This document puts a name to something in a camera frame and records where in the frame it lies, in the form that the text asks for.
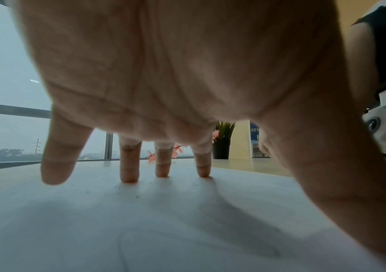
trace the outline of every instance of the utility pole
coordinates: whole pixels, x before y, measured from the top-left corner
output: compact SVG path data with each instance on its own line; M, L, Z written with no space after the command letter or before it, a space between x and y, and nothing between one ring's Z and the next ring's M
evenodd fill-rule
M40 151L38 148L40 147L40 144L41 142L39 142L39 138L37 138L37 141L36 141L36 147L35 147L35 155L37 154L37 151Z

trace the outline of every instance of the potted plant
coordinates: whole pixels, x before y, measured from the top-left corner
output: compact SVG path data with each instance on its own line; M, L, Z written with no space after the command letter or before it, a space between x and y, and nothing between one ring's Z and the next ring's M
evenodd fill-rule
M212 133L212 156L217 160L226 160L229 158L230 138L236 123L218 122Z

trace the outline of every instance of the sky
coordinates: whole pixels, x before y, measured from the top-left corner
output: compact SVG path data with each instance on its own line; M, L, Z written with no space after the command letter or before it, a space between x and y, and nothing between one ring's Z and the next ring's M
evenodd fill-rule
M51 101L41 84L40 76L30 61L11 17L9 8L0 5L0 104L49 110ZM0 149L23 149L32 152L39 139L40 150L48 137L49 120L0 115ZM83 153L103 152L106 133L95 130ZM117 137L113 150L119 151ZM154 143L144 142L143 150L154 152Z

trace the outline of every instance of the finger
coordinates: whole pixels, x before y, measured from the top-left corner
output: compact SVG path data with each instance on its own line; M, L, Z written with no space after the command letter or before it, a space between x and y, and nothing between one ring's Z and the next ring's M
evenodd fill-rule
M49 136L40 166L44 183L58 185L69 178L92 131L92 128L73 123L52 109Z
M197 174L208 177L211 174L212 138L200 145L192 145Z
M132 183L139 180L139 160L142 142L118 135L120 139L121 182Z
M173 142L155 142L156 176L167 177L172 164Z

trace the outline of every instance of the sign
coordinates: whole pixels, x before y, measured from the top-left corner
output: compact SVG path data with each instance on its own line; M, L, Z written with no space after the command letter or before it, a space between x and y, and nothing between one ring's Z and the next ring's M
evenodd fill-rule
M270 158L259 149L259 128L250 123L250 157L251 158Z

